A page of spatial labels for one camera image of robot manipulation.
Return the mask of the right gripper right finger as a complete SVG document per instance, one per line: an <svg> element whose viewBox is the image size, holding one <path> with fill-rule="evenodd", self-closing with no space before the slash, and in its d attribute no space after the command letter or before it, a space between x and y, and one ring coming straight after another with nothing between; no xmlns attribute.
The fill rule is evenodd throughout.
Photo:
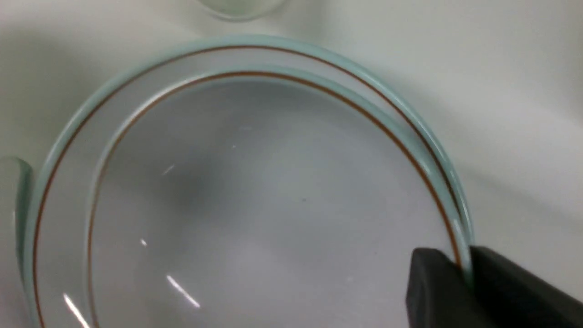
<svg viewBox="0 0 583 328"><path fill-rule="evenodd" d="M522 266L471 247L474 293L500 328L581 328L583 305Z"/></svg>

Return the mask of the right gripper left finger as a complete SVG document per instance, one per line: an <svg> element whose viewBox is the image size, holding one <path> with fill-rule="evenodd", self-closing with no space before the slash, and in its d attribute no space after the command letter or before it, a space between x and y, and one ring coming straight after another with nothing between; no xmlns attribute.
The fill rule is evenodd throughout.
<svg viewBox="0 0 583 328"><path fill-rule="evenodd" d="M460 271L433 248L412 252L405 298L411 328L495 328Z"/></svg>

